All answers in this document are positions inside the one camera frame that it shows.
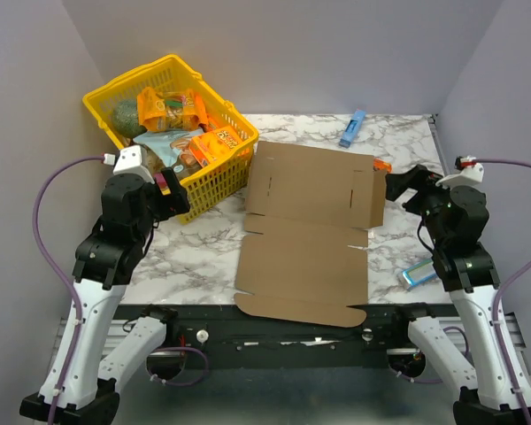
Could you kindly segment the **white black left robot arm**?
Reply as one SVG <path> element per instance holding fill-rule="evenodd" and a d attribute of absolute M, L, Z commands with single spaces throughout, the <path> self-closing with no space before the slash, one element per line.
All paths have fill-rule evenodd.
<path fill-rule="evenodd" d="M 189 211 L 173 169 L 162 175 L 168 195 L 138 174 L 116 174 L 105 184 L 102 213 L 75 252 L 73 302 L 58 355 L 39 391 L 22 400 L 22 416 L 49 424 L 109 424 L 135 371 L 157 348 L 177 343 L 177 312 L 150 305 L 124 341 L 103 355 L 112 318 L 155 226 Z"/>

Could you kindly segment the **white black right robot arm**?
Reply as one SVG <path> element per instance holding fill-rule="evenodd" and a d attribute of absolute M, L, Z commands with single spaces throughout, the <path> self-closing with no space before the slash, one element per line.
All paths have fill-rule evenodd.
<path fill-rule="evenodd" d="M 501 302 L 503 285 L 481 244 L 489 220 L 487 198 L 475 187 L 483 177 L 477 159 L 464 158 L 458 174 L 441 176 L 425 166 L 388 174 L 386 198 L 414 195 L 404 209 L 420 217 L 433 241 L 433 267 L 462 322 L 465 356 L 424 305 L 389 325 L 391 340 L 415 344 L 451 391 L 458 424 L 531 424 L 531 383 L 519 362 Z"/>

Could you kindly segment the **brown cardboard box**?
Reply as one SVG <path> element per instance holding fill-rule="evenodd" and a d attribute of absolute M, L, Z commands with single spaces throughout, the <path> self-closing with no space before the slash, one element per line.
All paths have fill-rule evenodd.
<path fill-rule="evenodd" d="M 368 232 L 386 173 L 372 155 L 261 141 L 251 162 L 235 305 L 270 319 L 354 328 L 367 317 Z"/>

